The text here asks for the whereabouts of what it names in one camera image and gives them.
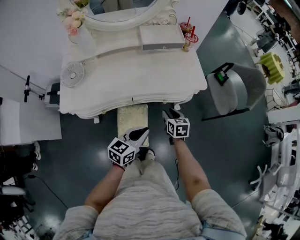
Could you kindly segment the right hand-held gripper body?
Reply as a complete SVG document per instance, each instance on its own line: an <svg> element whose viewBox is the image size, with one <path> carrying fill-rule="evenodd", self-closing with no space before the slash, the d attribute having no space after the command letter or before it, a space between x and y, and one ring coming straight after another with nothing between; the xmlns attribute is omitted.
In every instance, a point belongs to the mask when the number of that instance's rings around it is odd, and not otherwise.
<svg viewBox="0 0 300 240"><path fill-rule="evenodd" d="M167 133L173 138L189 137L189 119L168 119Z"/></svg>

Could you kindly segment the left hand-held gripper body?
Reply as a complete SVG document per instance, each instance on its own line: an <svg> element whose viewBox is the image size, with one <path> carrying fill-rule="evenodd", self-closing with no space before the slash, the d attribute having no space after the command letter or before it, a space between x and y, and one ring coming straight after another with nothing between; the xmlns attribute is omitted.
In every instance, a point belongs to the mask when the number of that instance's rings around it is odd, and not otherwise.
<svg viewBox="0 0 300 240"><path fill-rule="evenodd" d="M114 138L107 147L108 158L120 167L126 167L135 160L140 148L140 140L130 139L129 135Z"/></svg>

